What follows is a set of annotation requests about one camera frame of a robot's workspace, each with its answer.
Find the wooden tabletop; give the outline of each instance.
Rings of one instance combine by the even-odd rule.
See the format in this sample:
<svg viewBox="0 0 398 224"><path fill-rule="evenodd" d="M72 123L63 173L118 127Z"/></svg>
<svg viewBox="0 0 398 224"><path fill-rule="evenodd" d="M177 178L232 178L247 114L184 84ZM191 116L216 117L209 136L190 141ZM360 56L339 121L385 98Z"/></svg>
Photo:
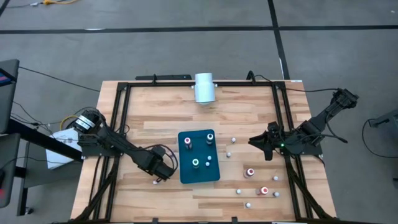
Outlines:
<svg viewBox="0 0 398 224"><path fill-rule="evenodd" d="M115 81L103 82L99 95L97 108L107 122L111 120L117 84ZM286 85L303 90L300 82L286 81ZM303 92L287 90L287 93L297 126L310 118L307 98ZM284 112L281 95L279 99ZM121 102L117 123L123 106ZM218 87L216 101L204 106L195 103L195 94L190 87L133 87L126 120L131 128L127 139L143 147L168 145L178 158L179 132L213 129L221 179L204 184L181 184L179 171L176 171L170 180L153 185L154 176L141 171L131 158L123 156L111 221L151 222L153 217L158 217L160 222L230 222L233 216L239 221L294 220L283 158L275 152L272 161L265 161L263 152L248 144L250 137L262 134L267 124L273 121L276 121L276 113L268 86ZM232 153L230 158L226 157L227 152ZM79 215L88 204L96 160L97 157L92 157L84 161L71 218ZM302 161L309 191L326 212L335 216L323 164L314 156L302 156ZM171 166L166 157L165 162ZM245 179L243 172L250 167L255 174ZM279 177L278 181L272 180L275 175ZM255 189L263 186L268 187L269 194L257 196ZM241 189L242 193L236 194L236 189ZM272 196L276 191L280 197ZM298 198L304 217L299 190ZM251 208L244 207L246 202ZM104 217L104 208L103 205L100 217Z"/></svg>

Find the yellow cable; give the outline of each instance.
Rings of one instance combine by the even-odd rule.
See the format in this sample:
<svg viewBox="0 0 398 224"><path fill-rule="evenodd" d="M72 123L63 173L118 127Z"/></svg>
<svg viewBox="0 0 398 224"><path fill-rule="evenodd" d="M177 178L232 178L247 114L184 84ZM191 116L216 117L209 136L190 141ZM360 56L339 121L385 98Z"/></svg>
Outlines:
<svg viewBox="0 0 398 224"><path fill-rule="evenodd" d="M66 122L67 119L70 119L70 118L78 118L78 116L76 116L76 115L70 115L70 116L67 116L66 118L64 118L64 119L61 121L61 123L60 123L60 131L62 131L62 127L63 127L64 122Z"/></svg>
<svg viewBox="0 0 398 224"><path fill-rule="evenodd" d="M77 2L79 0L72 0L72 1L68 1L68 2L55 2L55 1L51 1L51 0L43 0L43 4L48 5L48 4L71 4L74 2Z"/></svg>

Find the blue board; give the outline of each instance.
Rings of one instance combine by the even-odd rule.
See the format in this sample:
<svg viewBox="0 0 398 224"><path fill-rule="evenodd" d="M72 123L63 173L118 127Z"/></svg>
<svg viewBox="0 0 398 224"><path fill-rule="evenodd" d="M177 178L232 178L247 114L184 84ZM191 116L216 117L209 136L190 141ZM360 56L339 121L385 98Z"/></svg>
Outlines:
<svg viewBox="0 0 398 224"><path fill-rule="evenodd" d="M213 134L211 145L206 143L208 134ZM190 138L192 149L185 147L184 139ZM218 166L216 135L213 130L184 131L178 134L178 149L180 154L180 181L183 184L217 181L220 179ZM207 157L211 156L210 166L206 166ZM192 160L199 160L199 167L192 166Z"/></svg>

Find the concrete floor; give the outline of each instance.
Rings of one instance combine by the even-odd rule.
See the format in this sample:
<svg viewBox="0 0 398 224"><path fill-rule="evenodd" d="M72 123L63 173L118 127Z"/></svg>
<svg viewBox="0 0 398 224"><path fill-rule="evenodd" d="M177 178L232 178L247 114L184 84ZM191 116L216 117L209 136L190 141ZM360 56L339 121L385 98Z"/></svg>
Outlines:
<svg viewBox="0 0 398 224"><path fill-rule="evenodd" d="M11 1L9 6L31 3ZM280 26L398 24L398 2L388 0L277 0ZM87 29L178 26L270 26L267 1L81 0L67 6L6 9L0 29ZM338 216L344 220L396 223L398 177L395 159L371 155L361 141L368 118L398 105L398 30L281 32L291 79L306 89L347 88L360 96L353 110L331 121L334 139L322 142L326 173ZM248 70L281 79L273 31L141 34L0 35L0 60L99 89L103 80L133 80L137 75L213 72L216 78L242 79ZM316 115L331 93L308 93ZM24 70L15 101L35 118L50 122L84 106L98 94ZM14 112L23 115L19 108ZM383 130L368 130L369 145L380 154L398 155ZM51 223L69 218L78 177L29 190L35 213L16 217L17 194L0 209L0 223Z"/></svg>

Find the black metal frame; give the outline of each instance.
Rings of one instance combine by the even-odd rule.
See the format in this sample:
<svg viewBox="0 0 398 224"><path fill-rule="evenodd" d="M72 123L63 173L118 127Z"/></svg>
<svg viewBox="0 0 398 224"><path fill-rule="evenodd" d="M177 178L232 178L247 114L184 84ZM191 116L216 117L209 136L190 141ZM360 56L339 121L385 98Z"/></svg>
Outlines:
<svg viewBox="0 0 398 224"><path fill-rule="evenodd" d="M261 81L258 82L256 81L256 78L253 74L252 71L250 71L246 77L246 80L250 81L240 81L240 82L234 82L234 81L220 81L220 82L214 82L218 86L269 86L272 88L272 96L274 99L274 104L275 104L275 111L277 114L277 122L280 126L284 126L283 124L283 119L282 119L282 112L280 109L280 102L279 102L279 96L278 96L278 91L282 93L282 99L284 101L284 107L286 110L286 117L287 117L287 124L289 126L289 131L294 129L294 124L293 124L293 118L292 118L292 113L290 110L290 105L289 105L289 99L287 96L287 92L285 89L285 82L265 82ZM118 108L119 104L121 101L121 93L123 90L126 91L125 97L124 97L124 104L123 104L123 110L121 114L121 122L120 122L120 133L124 132L124 127L126 124L126 118L127 118L127 110L129 107L129 99L130 99L130 93L131 93L131 88L132 87L157 87L157 86L169 86L169 87L174 87L174 86L187 86L191 87L194 85L194 81L180 81L180 82L158 82L157 77L154 75L152 81L148 82L134 82L134 83L118 83L118 87L116 90L116 96L115 96L115 101L114 101L114 106L113 106L113 113L112 113L112 118L111 118L111 128L115 129L115 124L116 124L116 117L118 115ZM287 171L289 172L294 172L292 168L292 161L290 160L290 156L284 156L285 159L285 165L287 168ZM114 162L119 162L119 157L114 158ZM295 213L295 219L299 220L302 218L301 213L300 213L300 207L299 207L299 201L297 198L297 191L295 188L295 181L299 181L304 188L306 188L306 182L305 182L305 176L304 176L304 171L303 171L303 166L302 166L302 161L300 156L295 157L295 162L298 170L297 174L297 179L295 180L292 178L290 175L289 176L289 187L290 187L290 192L292 196L292 204L293 204L293 209ZM106 173L108 171L108 166L109 166L109 157L105 157L103 161L103 168L100 176L100 183L103 183L105 178L106 178ZM113 198L114 198L114 191L115 191L115 186L116 186L116 178L112 181L110 187L109 187L109 195L108 195L108 201L106 204L106 214L105 214L105 219L101 219L107 222L110 222L111 219L111 212L112 212L112 207L113 207ZM307 200L307 198L304 197L304 204L305 204L305 209L306 209L306 214L307 218L312 219L312 208L311 208L311 203ZM96 221L99 219L99 210L100 210L100 205L99 203L94 211L94 216L93 220L90 221Z"/></svg>

